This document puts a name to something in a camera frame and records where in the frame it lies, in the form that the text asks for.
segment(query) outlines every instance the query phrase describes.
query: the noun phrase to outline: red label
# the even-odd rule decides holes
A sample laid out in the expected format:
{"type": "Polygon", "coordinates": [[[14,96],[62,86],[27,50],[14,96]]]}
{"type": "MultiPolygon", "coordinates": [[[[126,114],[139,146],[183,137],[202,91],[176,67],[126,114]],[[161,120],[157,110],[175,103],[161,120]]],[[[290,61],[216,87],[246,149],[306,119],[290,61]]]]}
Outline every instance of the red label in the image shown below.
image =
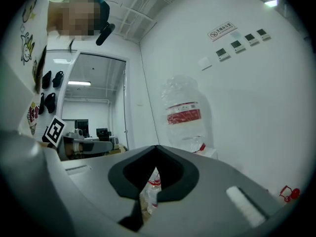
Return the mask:
{"type": "Polygon", "coordinates": [[[198,120],[201,118],[199,109],[184,111],[168,115],[168,124],[179,124],[189,121],[198,120]]]}
{"type": "Polygon", "coordinates": [[[190,105],[190,104],[197,104],[197,102],[182,103],[182,104],[171,106],[168,109],[172,109],[174,107],[178,107],[178,106],[182,106],[182,105],[190,105]]]}

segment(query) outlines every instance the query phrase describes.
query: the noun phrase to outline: light switch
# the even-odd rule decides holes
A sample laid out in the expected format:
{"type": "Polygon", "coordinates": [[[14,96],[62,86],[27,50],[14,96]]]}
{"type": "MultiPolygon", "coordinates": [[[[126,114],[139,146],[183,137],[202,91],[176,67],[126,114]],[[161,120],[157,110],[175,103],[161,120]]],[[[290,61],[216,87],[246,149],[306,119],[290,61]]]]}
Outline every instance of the light switch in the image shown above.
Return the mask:
{"type": "Polygon", "coordinates": [[[201,68],[202,71],[212,66],[211,60],[207,56],[205,56],[204,58],[200,59],[197,63],[200,65],[200,68],[201,68]]]}

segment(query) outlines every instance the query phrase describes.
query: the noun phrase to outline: thermostat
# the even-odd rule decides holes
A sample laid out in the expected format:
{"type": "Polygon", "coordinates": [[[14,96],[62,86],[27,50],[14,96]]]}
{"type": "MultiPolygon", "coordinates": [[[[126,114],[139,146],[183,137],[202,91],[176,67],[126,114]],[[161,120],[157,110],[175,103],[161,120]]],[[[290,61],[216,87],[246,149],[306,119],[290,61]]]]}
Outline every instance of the thermostat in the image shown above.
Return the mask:
{"type": "Polygon", "coordinates": [[[229,58],[230,57],[230,55],[225,51],[225,49],[220,49],[220,50],[218,50],[217,52],[216,52],[216,54],[218,55],[218,59],[220,60],[220,61],[222,61],[222,60],[225,60],[225,59],[227,59],[227,58],[229,58]]]}
{"type": "Polygon", "coordinates": [[[252,34],[246,35],[245,38],[249,42],[250,45],[254,45],[256,43],[259,43],[259,41],[252,34]]]}
{"type": "Polygon", "coordinates": [[[260,37],[263,40],[266,40],[266,39],[270,38],[270,35],[267,34],[263,29],[258,30],[257,33],[260,35],[260,37]]]}
{"type": "Polygon", "coordinates": [[[240,42],[238,40],[236,40],[235,42],[231,43],[231,45],[234,48],[236,53],[245,50],[245,47],[242,44],[240,44],[240,42]]]}

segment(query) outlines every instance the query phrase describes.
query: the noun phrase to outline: gray plastic surface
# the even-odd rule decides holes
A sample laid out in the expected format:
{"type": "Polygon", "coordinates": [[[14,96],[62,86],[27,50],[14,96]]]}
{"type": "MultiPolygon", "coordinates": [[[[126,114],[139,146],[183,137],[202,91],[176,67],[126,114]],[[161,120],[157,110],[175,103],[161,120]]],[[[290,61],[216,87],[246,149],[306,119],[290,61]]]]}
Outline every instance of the gray plastic surface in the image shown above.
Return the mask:
{"type": "MultiPolygon", "coordinates": [[[[31,138],[17,133],[0,133],[0,138],[0,171],[10,190],[34,219],[57,236],[255,236],[257,232],[225,193],[231,186],[242,188],[268,217],[280,209],[266,190],[229,165],[164,147],[191,161],[199,170],[199,181],[183,200],[159,203],[135,233],[117,223],[130,215],[134,200],[117,195],[108,172],[115,163],[148,147],[61,162],[53,149],[42,149],[31,138]],[[67,171],[80,167],[68,175],[67,171]]],[[[273,227],[268,220],[259,226],[262,233],[265,225],[273,227]]]]}
{"type": "Polygon", "coordinates": [[[77,136],[76,134],[72,133],[70,134],[70,137],[63,136],[63,138],[60,140],[60,144],[58,146],[58,156],[61,160],[69,160],[65,153],[65,144],[64,144],[64,137],[68,137],[73,139],[73,142],[78,143],[84,143],[84,144],[93,144],[93,148],[91,151],[84,151],[84,154],[87,155],[93,155],[93,154],[99,154],[103,152],[108,152],[113,149],[113,144],[109,141],[88,141],[88,140],[82,140],[82,139],[74,139],[73,137],[77,136]]]}

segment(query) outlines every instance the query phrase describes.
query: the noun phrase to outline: wall sign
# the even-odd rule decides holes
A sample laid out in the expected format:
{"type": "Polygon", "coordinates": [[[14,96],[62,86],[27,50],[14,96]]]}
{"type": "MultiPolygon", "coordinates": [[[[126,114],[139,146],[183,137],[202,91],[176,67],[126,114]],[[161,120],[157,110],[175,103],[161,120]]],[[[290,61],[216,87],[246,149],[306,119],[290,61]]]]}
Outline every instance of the wall sign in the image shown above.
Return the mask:
{"type": "Polygon", "coordinates": [[[45,133],[45,137],[55,146],[58,147],[59,141],[63,135],[63,131],[66,128],[66,123],[62,121],[58,116],[54,116],[53,120],[49,124],[49,127],[45,133]]]}
{"type": "Polygon", "coordinates": [[[212,39],[212,41],[216,41],[221,36],[224,36],[227,33],[237,29],[231,22],[226,22],[219,27],[216,27],[214,30],[210,31],[207,35],[212,39]]]}

